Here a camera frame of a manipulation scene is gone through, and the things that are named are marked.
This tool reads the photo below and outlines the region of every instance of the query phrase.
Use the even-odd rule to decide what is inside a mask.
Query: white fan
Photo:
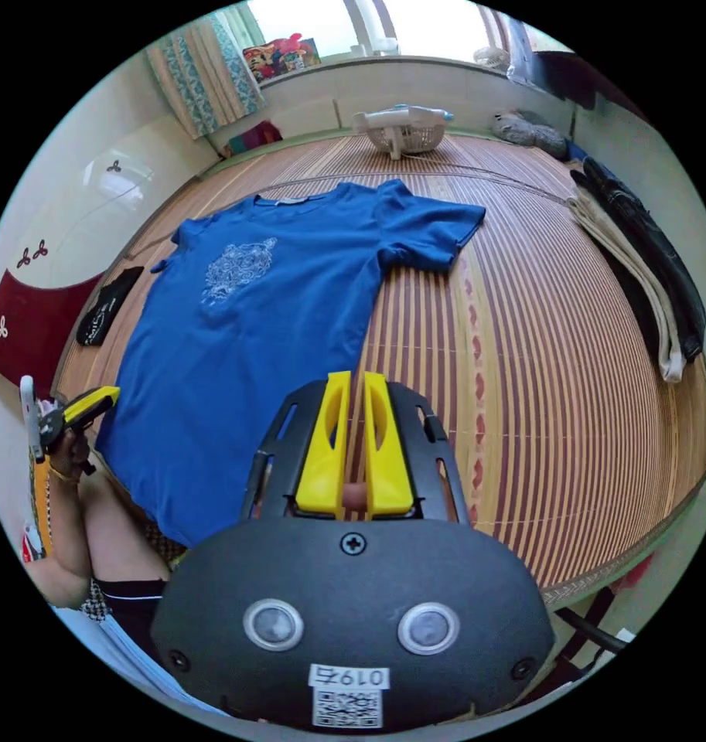
[[[474,52],[474,62],[489,70],[506,72],[510,67],[510,54],[496,46],[484,46]]]
[[[435,149],[443,139],[446,121],[453,121],[453,114],[441,108],[399,104],[372,114],[355,114],[353,130],[368,134],[377,150],[398,160],[403,154]]]

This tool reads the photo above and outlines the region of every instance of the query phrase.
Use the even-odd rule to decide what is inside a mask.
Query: label sticker
[[[321,690],[314,688],[315,727],[380,729],[383,723],[380,690]]]
[[[310,665],[309,685],[323,690],[389,690],[389,668]]]
[[[309,200],[308,196],[303,196],[301,199],[278,199],[278,201],[275,202],[276,206],[286,205],[286,206],[293,206],[296,203],[306,203]]]

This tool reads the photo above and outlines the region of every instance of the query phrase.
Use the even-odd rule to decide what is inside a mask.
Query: blue t-shirt
[[[188,547],[239,519],[286,395],[355,369],[389,269],[448,271],[485,212],[400,180],[287,201],[251,196],[180,226],[97,438],[134,502]]]

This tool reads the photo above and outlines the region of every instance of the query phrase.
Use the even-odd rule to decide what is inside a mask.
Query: knee
[[[78,492],[84,508],[115,497],[112,484],[107,480],[102,469],[99,468],[89,476],[82,476]]]

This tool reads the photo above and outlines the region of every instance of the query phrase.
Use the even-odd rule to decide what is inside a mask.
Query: colorful picture
[[[242,54],[258,83],[322,63],[314,39],[302,39],[300,33],[263,46],[251,46],[243,49]]]

